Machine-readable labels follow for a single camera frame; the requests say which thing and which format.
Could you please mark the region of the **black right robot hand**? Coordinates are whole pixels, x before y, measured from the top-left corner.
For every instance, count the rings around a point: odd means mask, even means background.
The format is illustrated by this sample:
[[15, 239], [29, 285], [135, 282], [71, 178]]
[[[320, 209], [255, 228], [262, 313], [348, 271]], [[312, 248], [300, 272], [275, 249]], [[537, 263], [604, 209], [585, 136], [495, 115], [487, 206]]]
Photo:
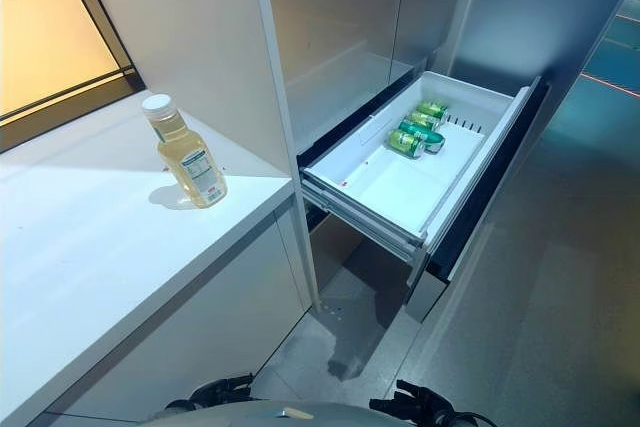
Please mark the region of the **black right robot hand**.
[[485, 422], [479, 414], [457, 411], [452, 403], [435, 391], [397, 379], [391, 399], [370, 399], [369, 408], [416, 426], [478, 426]]

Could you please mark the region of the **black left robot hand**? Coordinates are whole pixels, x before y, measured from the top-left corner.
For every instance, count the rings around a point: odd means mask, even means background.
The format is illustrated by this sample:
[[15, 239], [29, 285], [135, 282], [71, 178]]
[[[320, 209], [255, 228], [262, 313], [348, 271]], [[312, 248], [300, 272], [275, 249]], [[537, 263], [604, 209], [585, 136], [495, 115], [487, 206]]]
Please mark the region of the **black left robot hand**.
[[219, 379], [199, 387], [190, 400], [204, 407], [251, 400], [254, 376], [249, 373], [239, 377]]

